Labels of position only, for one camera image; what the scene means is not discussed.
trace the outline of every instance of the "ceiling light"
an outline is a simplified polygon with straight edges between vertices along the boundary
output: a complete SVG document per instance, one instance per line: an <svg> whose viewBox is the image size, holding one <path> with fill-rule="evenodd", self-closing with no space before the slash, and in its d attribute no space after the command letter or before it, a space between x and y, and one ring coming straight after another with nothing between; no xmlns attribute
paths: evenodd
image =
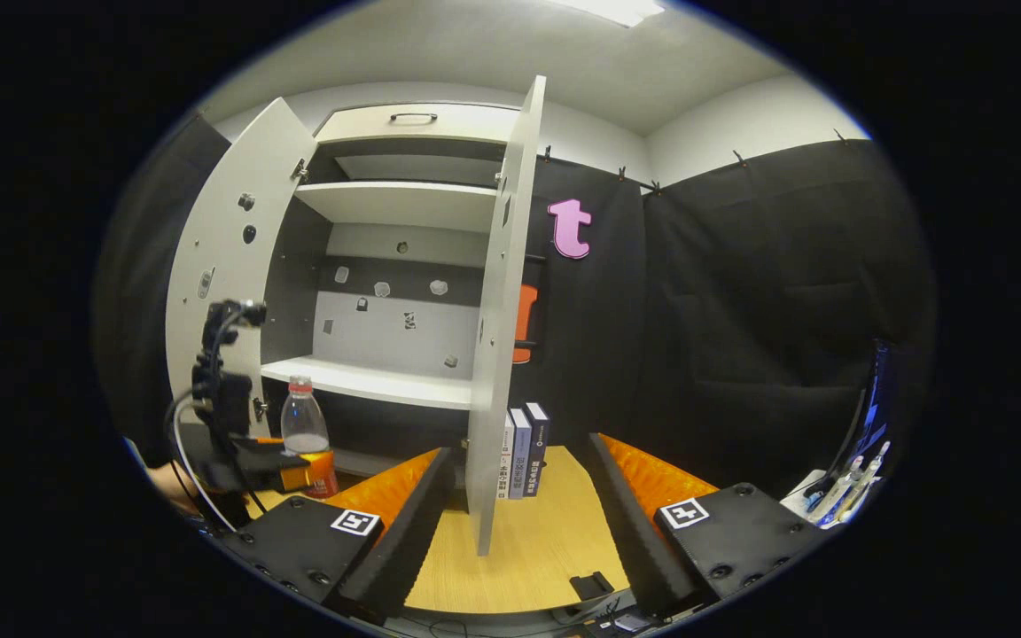
<svg viewBox="0 0 1021 638"><path fill-rule="evenodd" d="M550 0L550 3L581 9L627 28L664 11L664 7L658 7L651 0Z"/></svg>

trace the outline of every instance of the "bottle cap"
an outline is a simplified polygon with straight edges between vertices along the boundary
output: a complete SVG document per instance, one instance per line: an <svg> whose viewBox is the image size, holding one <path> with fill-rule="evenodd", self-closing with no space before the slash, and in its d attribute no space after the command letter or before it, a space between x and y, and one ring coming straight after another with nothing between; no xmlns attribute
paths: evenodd
<svg viewBox="0 0 1021 638"><path fill-rule="evenodd" d="M311 393L312 380L305 376L291 377L291 392Z"/></svg>

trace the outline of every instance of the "black curtain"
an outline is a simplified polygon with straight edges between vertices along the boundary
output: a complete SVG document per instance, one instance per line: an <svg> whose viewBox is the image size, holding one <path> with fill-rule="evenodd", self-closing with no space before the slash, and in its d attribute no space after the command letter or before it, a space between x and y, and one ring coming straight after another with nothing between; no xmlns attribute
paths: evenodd
<svg viewBox="0 0 1021 638"><path fill-rule="evenodd" d="M583 258L554 249L547 208L578 199L591 223ZM619 433L635 399L644 330L644 220L640 186L616 174L551 158L534 171L523 284L538 287L527 339L538 346L510 373L509 406L542 404L552 445L578 446L588 433Z"/></svg>
<svg viewBox="0 0 1021 638"><path fill-rule="evenodd" d="M195 198L230 148L202 117L179 127L126 186L97 262L94 364L113 425L152 468L171 457L162 433L172 403L164 352L167 279Z"/></svg>
<svg viewBox="0 0 1021 638"><path fill-rule="evenodd" d="M644 218L648 330L628 443L781 498L833 460L874 338L913 352L924 386L935 282L907 193L871 142L686 179L645 197Z"/></svg>

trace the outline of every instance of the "stack of books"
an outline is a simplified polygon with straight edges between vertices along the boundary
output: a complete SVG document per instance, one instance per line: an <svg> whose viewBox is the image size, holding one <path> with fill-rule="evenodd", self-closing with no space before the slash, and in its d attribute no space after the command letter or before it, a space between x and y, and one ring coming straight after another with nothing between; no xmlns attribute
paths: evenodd
<svg viewBox="0 0 1021 638"><path fill-rule="evenodd" d="M502 428L498 498L538 496L549 434L550 418L538 403L507 409Z"/></svg>

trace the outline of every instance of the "cabinet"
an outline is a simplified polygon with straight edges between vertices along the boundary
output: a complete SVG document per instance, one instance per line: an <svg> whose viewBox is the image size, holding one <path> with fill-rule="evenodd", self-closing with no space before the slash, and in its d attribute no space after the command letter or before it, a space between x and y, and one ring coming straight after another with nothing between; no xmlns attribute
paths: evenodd
<svg viewBox="0 0 1021 638"><path fill-rule="evenodd" d="M344 109L314 135L273 101L211 171L176 252L173 391L191 384L207 304L266 301L266 325L223 351L256 399L263 377L307 375L325 392L467 413L463 475L486 554L544 86L536 78L519 110ZM251 418L252 435L269 435ZM338 464L353 457L339 451Z"/></svg>

